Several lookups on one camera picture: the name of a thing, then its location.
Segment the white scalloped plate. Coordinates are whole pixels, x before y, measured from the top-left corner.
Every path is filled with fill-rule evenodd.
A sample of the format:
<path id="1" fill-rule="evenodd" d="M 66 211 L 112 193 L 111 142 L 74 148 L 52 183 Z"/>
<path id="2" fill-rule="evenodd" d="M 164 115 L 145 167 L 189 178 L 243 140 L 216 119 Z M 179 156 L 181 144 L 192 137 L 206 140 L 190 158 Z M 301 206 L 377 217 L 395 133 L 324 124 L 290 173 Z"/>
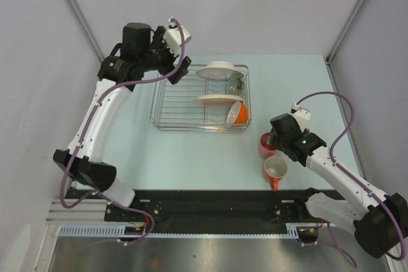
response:
<path id="1" fill-rule="evenodd" d="M 205 80 L 228 81 L 233 75 L 243 78 L 244 74 L 237 70 L 233 63 L 213 61 L 204 68 L 197 70 L 196 75 Z"/>

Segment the coral pink cup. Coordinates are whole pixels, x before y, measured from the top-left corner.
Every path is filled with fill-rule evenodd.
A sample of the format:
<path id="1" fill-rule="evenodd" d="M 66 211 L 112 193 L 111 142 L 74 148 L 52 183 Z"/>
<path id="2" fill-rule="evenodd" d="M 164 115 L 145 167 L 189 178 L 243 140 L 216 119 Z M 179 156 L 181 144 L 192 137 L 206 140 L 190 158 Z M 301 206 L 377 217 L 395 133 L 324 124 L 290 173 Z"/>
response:
<path id="1" fill-rule="evenodd" d="M 269 133 L 264 133 L 258 143 L 258 154 L 262 159 L 267 159 L 276 154 L 277 149 L 268 144 Z"/>

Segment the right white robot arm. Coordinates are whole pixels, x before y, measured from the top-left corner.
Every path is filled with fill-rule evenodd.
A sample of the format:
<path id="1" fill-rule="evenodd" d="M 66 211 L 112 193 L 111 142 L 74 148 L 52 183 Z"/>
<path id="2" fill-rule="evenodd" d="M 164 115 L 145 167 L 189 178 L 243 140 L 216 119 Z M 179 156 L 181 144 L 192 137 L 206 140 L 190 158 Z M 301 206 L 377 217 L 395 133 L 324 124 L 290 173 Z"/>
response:
<path id="1" fill-rule="evenodd" d="M 295 217 L 308 222 L 321 218 L 352 234 L 370 256 L 380 258 L 403 245 L 407 237 L 407 201 L 378 189 L 336 161 L 327 144 L 299 125 L 299 117 L 285 113 L 270 120 L 268 142 L 294 162 L 327 181 L 342 200 L 309 189 L 294 205 Z"/>

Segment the metal wire dish rack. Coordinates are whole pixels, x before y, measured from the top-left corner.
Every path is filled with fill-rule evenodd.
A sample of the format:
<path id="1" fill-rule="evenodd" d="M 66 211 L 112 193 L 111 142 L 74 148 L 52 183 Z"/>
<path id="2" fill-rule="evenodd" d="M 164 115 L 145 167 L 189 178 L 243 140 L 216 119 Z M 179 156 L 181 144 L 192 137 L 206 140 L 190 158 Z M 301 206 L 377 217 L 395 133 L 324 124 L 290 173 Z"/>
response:
<path id="1" fill-rule="evenodd" d="M 252 120 L 249 68 L 211 75 L 192 65 L 177 84 L 155 85 L 150 119 L 160 130 L 245 131 Z"/>

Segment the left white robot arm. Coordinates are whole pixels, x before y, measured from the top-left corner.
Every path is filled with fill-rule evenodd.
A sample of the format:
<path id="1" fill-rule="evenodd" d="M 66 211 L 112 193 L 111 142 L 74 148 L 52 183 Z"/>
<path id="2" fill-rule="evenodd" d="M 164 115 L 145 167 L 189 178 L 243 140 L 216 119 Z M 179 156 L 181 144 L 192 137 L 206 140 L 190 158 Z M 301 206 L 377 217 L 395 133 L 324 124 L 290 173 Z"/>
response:
<path id="1" fill-rule="evenodd" d="M 103 162 L 110 131 L 124 103 L 137 85 L 168 80 L 178 83 L 188 72 L 191 60 L 185 55 L 190 32 L 172 17 L 169 26 L 153 29 L 130 22 L 122 40 L 101 62 L 89 109 L 76 136 L 65 150 L 56 150 L 53 160 L 68 178 L 91 187 L 107 201 L 119 205 L 128 221 L 137 219 L 141 206 L 135 191 L 121 182 L 117 168 Z"/>

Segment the green ceramic bowl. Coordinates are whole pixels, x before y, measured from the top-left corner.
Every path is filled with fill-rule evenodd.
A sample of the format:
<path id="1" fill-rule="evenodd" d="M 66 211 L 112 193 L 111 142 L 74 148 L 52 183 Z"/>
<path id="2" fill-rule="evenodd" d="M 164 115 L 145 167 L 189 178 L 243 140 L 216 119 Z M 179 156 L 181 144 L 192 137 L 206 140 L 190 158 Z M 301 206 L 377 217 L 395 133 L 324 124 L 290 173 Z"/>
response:
<path id="1" fill-rule="evenodd" d="M 236 73 L 232 74 L 228 80 L 226 93 L 234 96 L 243 96 L 245 92 L 245 82 L 242 77 Z"/>

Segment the pink beige leaf plate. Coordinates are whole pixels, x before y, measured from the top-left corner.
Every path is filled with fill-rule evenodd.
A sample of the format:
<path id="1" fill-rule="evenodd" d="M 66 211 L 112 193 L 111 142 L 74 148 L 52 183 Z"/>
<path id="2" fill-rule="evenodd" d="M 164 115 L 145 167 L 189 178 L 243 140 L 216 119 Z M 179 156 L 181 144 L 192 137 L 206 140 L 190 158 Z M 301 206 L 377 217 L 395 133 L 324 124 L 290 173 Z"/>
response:
<path id="1" fill-rule="evenodd" d="M 240 96 L 229 94 L 206 94 L 193 99 L 193 103 L 202 106 L 230 106 L 236 101 L 243 102 L 244 99 Z"/>

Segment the white bowl orange outside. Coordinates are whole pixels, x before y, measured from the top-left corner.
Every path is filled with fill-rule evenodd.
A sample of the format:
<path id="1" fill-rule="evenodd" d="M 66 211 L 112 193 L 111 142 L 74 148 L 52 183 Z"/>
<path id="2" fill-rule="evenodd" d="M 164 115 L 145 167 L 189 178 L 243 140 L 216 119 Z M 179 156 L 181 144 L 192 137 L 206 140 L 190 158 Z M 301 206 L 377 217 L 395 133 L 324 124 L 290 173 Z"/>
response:
<path id="1" fill-rule="evenodd" d="M 226 117 L 226 124 L 228 126 L 236 126 L 244 124 L 249 119 L 249 113 L 245 104 L 241 101 L 236 101 L 229 110 Z"/>

